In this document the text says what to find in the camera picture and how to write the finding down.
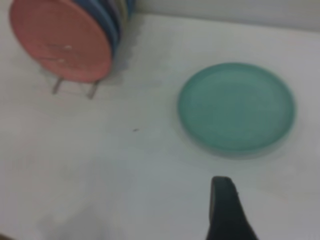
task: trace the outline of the plate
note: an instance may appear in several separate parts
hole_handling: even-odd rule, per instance
[[[118,32],[118,36],[121,39],[122,35],[122,24],[119,13],[116,12],[115,8],[110,4],[109,0],[99,0],[100,4],[104,8],[104,10],[110,15],[112,22]]]
[[[92,83],[105,77],[112,50],[100,26],[69,0],[15,0],[10,22],[23,48],[52,73]]]
[[[134,12],[134,9],[135,9],[135,1],[134,0],[126,0],[126,4],[128,7],[129,17],[131,17]]]
[[[126,25],[129,17],[127,2],[126,0],[114,0],[114,1],[119,9],[124,25]]]
[[[185,130],[221,152],[245,153],[283,138],[295,119],[295,102],[283,81],[258,66],[224,63],[194,75],[178,100]]]
[[[109,14],[98,0],[74,0],[74,2],[85,9],[99,23],[110,41],[112,54],[115,55],[120,38]]]
[[[124,22],[124,19],[120,13],[120,9],[118,8],[116,0],[103,0],[103,1],[107,1],[109,3],[109,5],[111,6],[111,8],[113,9],[113,11],[116,13],[117,19],[120,22],[121,29],[123,31],[124,26],[125,26],[125,22]]]

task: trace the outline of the white surface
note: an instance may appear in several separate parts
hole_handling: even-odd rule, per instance
[[[210,181],[220,175],[238,186],[260,239],[319,239],[320,34],[137,15],[90,101],[74,83],[51,95],[53,78],[0,14],[1,232],[18,240],[204,240]],[[298,117],[281,148],[227,159],[180,129],[181,87],[224,62],[263,66],[292,88]]]
[[[138,0],[148,13],[320,30],[318,0]]]

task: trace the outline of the blue plate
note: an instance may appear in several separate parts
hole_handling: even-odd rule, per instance
[[[119,38],[121,38],[122,29],[120,19],[118,19],[117,13],[115,13],[114,9],[112,8],[108,0],[99,0],[99,2],[103,6],[104,10],[110,15],[116,28],[116,31],[118,32]]]
[[[291,91],[258,66],[225,63],[208,67],[184,86],[178,113],[186,131],[225,153],[250,153],[282,139],[292,128]]]
[[[132,16],[132,13],[134,12],[135,10],[135,0],[126,0],[126,4],[128,6],[128,14],[129,14],[129,17]]]
[[[119,35],[109,14],[98,0],[74,0],[74,2],[85,9],[105,31],[112,48],[112,55],[114,56],[119,43]]]

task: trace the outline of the pink plate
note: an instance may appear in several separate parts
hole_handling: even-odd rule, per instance
[[[14,0],[12,29],[44,68],[66,80],[93,83],[111,68],[112,51],[100,26],[70,0]]]

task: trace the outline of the green plate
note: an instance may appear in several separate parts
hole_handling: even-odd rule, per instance
[[[253,152],[286,135],[296,107],[291,91],[260,67],[224,63],[194,75],[178,100],[186,131],[222,152]]]

